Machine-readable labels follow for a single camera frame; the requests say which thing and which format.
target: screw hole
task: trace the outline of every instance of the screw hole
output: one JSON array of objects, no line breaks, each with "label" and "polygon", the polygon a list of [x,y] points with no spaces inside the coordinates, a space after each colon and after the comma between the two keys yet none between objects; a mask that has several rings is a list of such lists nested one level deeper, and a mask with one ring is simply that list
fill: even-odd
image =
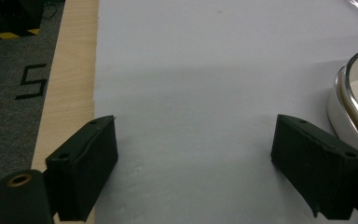
[{"label": "screw hole", "polygon": [[69,157],[68,153],[62,153],[59,158],[62,160],[65,160],[65,159],[68,159],[68,157]]},{"label": "screw hole", "polygon": [[353,152],[345,152],[345,156],[354,158],[356,157],[356,154],[354,154]]},{"label": "screw hole", "polygon": [[16,175],[8,181],[7,185],[9,187],[16,188],[28,183],[31,178],[32,176],[29,174]]}]

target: black clamp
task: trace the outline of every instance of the black clamp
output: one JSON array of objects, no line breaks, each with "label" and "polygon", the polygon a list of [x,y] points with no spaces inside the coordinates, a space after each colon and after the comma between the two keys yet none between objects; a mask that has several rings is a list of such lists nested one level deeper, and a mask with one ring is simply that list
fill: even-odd
[{"label": "black clamp", "polygon": [[25,170],[0,181],[0,224],[86,221],[118,159],[115,118],[84,125],[46,158],[42,174]]},{"label": "black clamp", "polygon": [[348,220],[358,210],[358,150],[313,124],[279,115],[272,162],[316,216]]}]

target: gray carpet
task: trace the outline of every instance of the gray carpet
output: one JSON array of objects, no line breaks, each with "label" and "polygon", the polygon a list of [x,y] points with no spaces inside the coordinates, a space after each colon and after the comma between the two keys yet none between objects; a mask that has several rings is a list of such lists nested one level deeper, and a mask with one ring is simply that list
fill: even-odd
[{"label": "gray carpet", "polygon": [[63,5],[39,35],[0,40],[0,179],[31,167]]}]

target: yellow and black stripe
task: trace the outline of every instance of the yellow and black stripe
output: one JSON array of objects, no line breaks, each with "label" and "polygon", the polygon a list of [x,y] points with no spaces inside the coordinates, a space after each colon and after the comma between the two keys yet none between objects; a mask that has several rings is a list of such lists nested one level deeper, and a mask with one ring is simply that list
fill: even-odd
[{"label": "yellow and black stripe", "polygon": [[22,36],[38,35],[39,27],[28,30],[16,30],[13,31],[6,26],[0,27],[0,39],[18,38]]}]

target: white surface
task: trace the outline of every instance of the white surface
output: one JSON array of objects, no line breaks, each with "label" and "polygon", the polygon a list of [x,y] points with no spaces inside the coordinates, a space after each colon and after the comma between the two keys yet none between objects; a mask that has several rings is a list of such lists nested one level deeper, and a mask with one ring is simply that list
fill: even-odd
[{"label": "white surface", "polygon": [[117,116],[104,223],[314,219],[270,162],[278,113],[331,132],[326,104],[358,51],[348,1],[100,0],[95,116]]}]

